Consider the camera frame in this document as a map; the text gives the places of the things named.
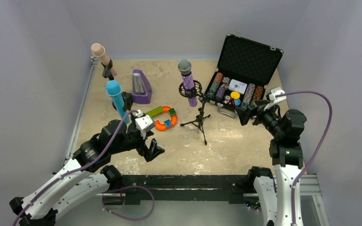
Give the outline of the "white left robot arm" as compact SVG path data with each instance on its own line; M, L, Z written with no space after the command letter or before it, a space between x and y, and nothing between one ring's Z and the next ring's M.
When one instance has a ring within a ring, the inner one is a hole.
M26 197L15 197L9 205L16 214L13 225L53 226L70 209L90 197L124 188L123 176L109 165L112 155L136 150L149 162L164 153L155 139L155 122L148 115L131 120L129 125L112 120L100 133L84 142L71 159L42 187Z

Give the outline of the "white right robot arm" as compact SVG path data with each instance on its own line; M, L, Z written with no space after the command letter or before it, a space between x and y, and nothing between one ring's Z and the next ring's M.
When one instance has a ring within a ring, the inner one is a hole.
M274 171L253 166L236 186L255 191L265 226L303 225L299 174L303 171L303 152L299 143L306 116L296 109L283 116L280 107L266 100L254 100L248 107L238 107L241 125L254 118L253 125L263 125L273 136L269 155Z

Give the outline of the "black shock mount tripod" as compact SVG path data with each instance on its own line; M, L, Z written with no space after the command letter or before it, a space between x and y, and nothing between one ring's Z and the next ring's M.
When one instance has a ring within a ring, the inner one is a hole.
M191 124L191 125L197 127L199 129L199 131L202 132L202 134L203 134L204 144L207 145L206 135L205 135L204 127L203 127L205 120L211 117L210 114L205 116L205 111L204 111L204 108L205 108L205 105L207 102L207 96L202 92L202 85L199 81L194 80L193 83L194 83L194 88L191 88L191 89L186 89L184 87L183 83L181 83L178 88L179 94L185 98L196 97L197 100L202 105L201 105L201 107L198 108L199 114L196 115L195 120L189 121L186 123L181 123L180 126L184 127L186 125Z

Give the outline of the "purple glitter microphone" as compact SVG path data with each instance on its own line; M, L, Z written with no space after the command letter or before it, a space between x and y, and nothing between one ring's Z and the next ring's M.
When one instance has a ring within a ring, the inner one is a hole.
M197 97L194 95L196 94L196 90L191 68L192 64L187 59L182 59L178 62L178 70L181 73L183 87L185 89L185 94L188 96L189 105L190 107L196 107Z

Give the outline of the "blue microphone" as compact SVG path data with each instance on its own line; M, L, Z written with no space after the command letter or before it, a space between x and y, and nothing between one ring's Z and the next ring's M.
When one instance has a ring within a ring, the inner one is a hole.
M122 87L120 84L115 80L108 81L106 83L106 93L112 99L112 103L116 107L116 110L121 119L125 117L128 110L124 110L125 103L122 96Z

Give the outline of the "black mic stand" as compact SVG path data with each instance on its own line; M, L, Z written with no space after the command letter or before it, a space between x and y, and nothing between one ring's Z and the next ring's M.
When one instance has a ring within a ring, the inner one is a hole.
M132 105L134 103L133 101L133 95L132 93L128 93L128 92L125 92L123 91L122 92L122 97L123 97L123 102L124 102L124 107L123 107L123 110L125 113L129 112L131 109L132 109ZM131 118L132 118L132 114L130 113L128 116L127 116L127 119L124 120L124 122L126 124L130 123L131 122Z
M109 79L110 81L113 81L114 80L114 75L111 72L111 69L113 68L113 61L110 59L107 65L105 65L103 63L101 63L101 64L102 64L102 66L104 68L104 71L102 72L102 76L105 79Z

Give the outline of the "pink microphone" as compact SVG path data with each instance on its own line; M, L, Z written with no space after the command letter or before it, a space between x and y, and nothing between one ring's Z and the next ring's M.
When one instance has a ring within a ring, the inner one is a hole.
M99 43L94 43L91 45L90 49L93 56L98 57L104 67L107 68L113 76L116 76L117 71L114 69L113 62L107 55L105 47Z

